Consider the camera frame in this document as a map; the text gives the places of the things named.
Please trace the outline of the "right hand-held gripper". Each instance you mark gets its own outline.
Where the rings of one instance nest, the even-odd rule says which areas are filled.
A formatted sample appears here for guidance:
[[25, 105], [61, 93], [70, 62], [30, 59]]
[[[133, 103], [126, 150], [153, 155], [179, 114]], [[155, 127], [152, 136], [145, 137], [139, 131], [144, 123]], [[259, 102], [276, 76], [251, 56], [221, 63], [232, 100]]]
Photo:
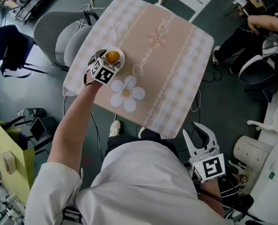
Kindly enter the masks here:
[[201, 123], [192, 122], [193, 128], [197, 131], [202, 140], [202, 148], [194, 146], [187, 131], [183, 129], [183, 136], [190, 153], [192, 171], [200, 183], [217, 179], [225, 174], [224, 156], [220, 153], [217, 139], [213, 131]]

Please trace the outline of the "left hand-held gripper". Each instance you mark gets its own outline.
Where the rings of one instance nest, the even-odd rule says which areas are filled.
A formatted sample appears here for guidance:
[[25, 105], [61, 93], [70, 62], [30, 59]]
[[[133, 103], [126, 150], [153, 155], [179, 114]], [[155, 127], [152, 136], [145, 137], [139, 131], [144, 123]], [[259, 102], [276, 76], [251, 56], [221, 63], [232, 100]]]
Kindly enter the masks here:
[[106, 49], [101, 49], [90, 59], [84, 74], [84, 85], [92, 82], [99, 82], [103, 85], [107, 85], [116, 75], [117, 68], [102, 58], [106, 52]]

